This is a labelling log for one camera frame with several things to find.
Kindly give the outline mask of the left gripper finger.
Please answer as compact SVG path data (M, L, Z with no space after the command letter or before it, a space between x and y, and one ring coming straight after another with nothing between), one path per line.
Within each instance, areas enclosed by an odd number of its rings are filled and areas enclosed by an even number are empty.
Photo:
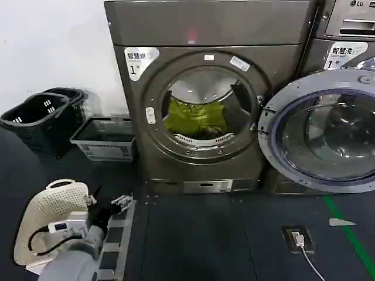
M93 194L85 196L85 204L87 207L91 207L97 204L97 198L101 191L102 185L98 186Z
M112 215L121 214L133 204L134 197L132 194L121 195L111 201L111 213Z

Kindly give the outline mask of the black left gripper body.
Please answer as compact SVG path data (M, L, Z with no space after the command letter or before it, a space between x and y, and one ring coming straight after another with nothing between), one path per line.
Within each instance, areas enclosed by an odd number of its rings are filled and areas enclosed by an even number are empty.
M113 215L121 212L121 207L116 204L110 204L104 207L91 205L88 207L88 217L91 226L99 227L103 232L108 230L108 222Z

